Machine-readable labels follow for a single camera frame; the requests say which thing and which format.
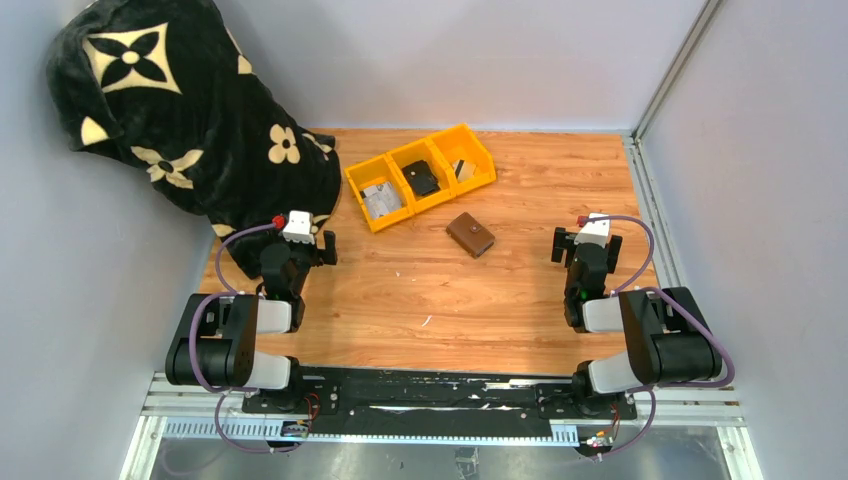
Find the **brown leather card holder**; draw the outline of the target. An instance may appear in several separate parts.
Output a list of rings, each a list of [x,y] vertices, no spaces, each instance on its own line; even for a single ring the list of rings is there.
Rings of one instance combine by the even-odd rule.
[[[491,249],[496,241],[495,236],[468,212],[452,220],[446,233],[474,259]]]

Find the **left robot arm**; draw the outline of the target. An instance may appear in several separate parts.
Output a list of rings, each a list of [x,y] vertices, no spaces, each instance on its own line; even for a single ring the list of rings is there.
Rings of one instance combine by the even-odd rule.
[[[299,361],[257,350],[257,337],[294,333],[302,324],[302,295],[311,269],[334,265],[336,235],[324,244],[276,240],[260,255],[260,287],[252,293],[195,293],[187,301],[165,358],[172,385],[200,386],[211,393],[252,393],[285,413],[316,407]]]

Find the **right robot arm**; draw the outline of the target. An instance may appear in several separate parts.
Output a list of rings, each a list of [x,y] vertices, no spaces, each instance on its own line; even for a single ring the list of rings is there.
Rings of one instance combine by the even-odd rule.
[[[688,288],[607,292],[621,243],[606,222],[577,233],[562,227],[554,231],[551,260],[567,270],[566,323],[581,334],[620,332],[625,349],[580,363],[566,390],[541,395],[546,411],[569,406],[590,417],[610,413],[632,389],[713,380],[724,369]]]

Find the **silver cards stack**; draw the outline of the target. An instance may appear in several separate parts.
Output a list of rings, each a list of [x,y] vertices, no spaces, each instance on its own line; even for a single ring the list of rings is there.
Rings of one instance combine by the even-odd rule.
[[[360,191],[360,195],[369,217],[374,221],[403,207],[400,195],[389,181],[366,187]]]

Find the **yellow bin with silver cards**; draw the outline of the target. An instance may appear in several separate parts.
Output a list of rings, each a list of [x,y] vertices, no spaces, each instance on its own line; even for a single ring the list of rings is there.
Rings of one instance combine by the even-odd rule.
[[[344,174],[371,232],[414,215],[411,188],[388,154],[345,167]]]

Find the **yellow bin with gold cards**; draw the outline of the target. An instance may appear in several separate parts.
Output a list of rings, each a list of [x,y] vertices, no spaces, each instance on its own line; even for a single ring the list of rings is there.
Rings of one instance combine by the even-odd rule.
[[[456,196],[493,183],[497,179],[493,156],[467,124],[428,135],[448,165],[448,177]]]

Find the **black cards stack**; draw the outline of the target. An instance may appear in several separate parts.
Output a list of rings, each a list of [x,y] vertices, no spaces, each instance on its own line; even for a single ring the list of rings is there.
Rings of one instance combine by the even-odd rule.
[[[426,197],[440,190],[438,179],[425,160],[415,161],[401,169],[413,193]]]

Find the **yellow bin with black cards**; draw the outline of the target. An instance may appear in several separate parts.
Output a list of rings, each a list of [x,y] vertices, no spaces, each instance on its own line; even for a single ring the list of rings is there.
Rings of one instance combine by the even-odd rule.
[[[389,158],[400,169],[412,192],[412,207],[422,213],[455,197],[455,179],[443,155],[430,140],[417,140],[390,150]]]

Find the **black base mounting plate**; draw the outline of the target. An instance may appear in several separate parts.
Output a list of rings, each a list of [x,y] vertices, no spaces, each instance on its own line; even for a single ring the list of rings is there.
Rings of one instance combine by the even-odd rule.
[[[569,406],[546,411],[543,394],[566,390],[567,375],[523,375],[427,370],[303,367],[307,390],[316,393],[313,432],[376,437],[484,440],[541,439],[552,423],[609,426],[634,420],[625,398],[610,413],[585,416]],[[304,415],[309,407],[285,413],[254,395],[243,401],[246,414]]]

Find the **black floral plush blanket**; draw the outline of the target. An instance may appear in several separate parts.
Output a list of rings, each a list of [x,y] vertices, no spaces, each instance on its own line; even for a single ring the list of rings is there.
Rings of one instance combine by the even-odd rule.
[[[335,209],[334,137],[275,100],[212,1],[96,1],[54,37],[46,78],[72,150],[145,172],[249,278],[260,225],[298,210],[320,228]]]

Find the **corner aluminium post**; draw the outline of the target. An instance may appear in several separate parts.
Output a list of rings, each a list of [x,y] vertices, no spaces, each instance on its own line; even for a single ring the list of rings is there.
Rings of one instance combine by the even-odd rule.
[[[656,177],[648,161],[644,143],[666,100],[673,92],[687,64],[723,6],[722,0],[707,0],[701,4],[695,20],[689,27],[684,40],[678,47],[636,126],[629,134],[622,137],[628,159],[628,168],[638,199],[639,211],[642,219],[653,231],[655,245],[653,265],[657,272],[658,281],[662,286],[679,286],[682,284],[682,276],[677,262],[676,247],[669,233]]]

